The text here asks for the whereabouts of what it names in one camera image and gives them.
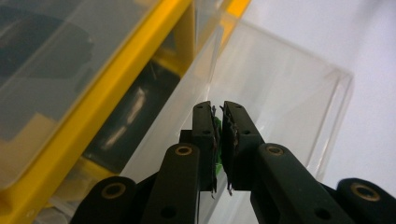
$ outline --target white wall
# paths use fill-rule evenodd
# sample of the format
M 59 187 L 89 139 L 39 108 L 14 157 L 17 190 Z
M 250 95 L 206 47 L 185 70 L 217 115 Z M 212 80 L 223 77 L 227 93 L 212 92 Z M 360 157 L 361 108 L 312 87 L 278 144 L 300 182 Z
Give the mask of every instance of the white wall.
M 323 182 L 359 177 L 396 196 L 396 1 L 252 0 L 244 20 L 354 74 Z

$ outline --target transparent plastic container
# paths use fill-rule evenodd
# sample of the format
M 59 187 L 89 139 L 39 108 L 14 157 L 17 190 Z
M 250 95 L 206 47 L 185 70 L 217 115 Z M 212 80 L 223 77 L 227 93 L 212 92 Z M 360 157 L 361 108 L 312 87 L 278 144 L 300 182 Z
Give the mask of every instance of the transparent plastic container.
M 158 2 L 0 4 L 0 189 L 19 179 Z
M 245 107 L 266 142 L 289 148 L 320 179 L 348 103 L 352 76 L 247 23 L 227 15 L 222 20 L 235 27 L 213 77 L 197 70 L 202 57 L 197 58 L 121 175 L 140 182 L 157 172 L 180 130 L 191 128 L 197 103 L 219 106 L 234 101 Z M 229 197 L 222 187 L 225 179 L 220 174 L 216 200 L 201 194 L 200 221 L 254 223 L 249 193 Z

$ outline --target yellow plastic edge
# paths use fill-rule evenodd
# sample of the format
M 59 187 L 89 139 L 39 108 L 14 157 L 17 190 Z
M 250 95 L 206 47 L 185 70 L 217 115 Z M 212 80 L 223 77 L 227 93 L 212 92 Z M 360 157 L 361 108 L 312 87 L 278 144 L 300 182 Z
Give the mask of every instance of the yellow plastic edge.
M 31 168 L 0 192 L 0 223 L 32 223 L 191 0 L 162 0 L 60 125 Z
M 227 14 L 232 15 L 236 19 L 240 19 L 242 15 L 245 13 L 248 5 L 250 4 L 250 0 L 233 0 L 229 1 L 227 6 L 223 6 Z M 224 28 L 223 37 L 221 39 L 221 47 L 220 53 L 227 45 L 228 39 L 230 38 L 231 34 L 233 33 L 233 28 L 236 25 L 236 22 L 233 20 L 227 20 L 227 18 L 222 18 L 220 21 L 221 26 Z
M 159 48 L 153 60 L 183 77 L 195 57 L 195 18 L 191 4 L 173 29 L 176 50 Z

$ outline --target clear plastic box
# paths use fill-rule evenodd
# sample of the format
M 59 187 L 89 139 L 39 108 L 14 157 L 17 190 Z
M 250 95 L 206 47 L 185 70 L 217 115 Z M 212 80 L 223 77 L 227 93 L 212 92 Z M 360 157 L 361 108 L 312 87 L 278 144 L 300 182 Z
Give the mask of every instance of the clear plastic box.
M 219 106 L 227 100 L 246 108 L 266 142 L 288 147 L 320 179 L 347 106 L 352 76 L 263 30 L 225 15 L 222 19 L 236 26 L 213 76 L 199 71 L 199 60 L 205 56 L 197 58 L 121 175 L 139 182 L 157 172 L 180 130 L 191 128 L 192 107 L 206 100 Z M 219 179 L 225 186 L 224 176 Z M 202 223 L 210 218 L 211 223 L 255 220 L 251 209 L 240 209 L 249 207 L 248 193 L 231 199 L 224 194 L 221 187 L 215 201 L 201 194 Z

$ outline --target yellow frame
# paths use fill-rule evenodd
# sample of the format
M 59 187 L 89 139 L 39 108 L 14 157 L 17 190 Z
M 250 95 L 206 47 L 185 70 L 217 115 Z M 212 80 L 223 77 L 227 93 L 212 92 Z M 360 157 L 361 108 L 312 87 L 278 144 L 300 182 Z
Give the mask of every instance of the yellow frame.
M 0 223 L 32 223 L 122 95 L 191 5 L 162 0 L 63 120 L 21 179 L 0 192 Z

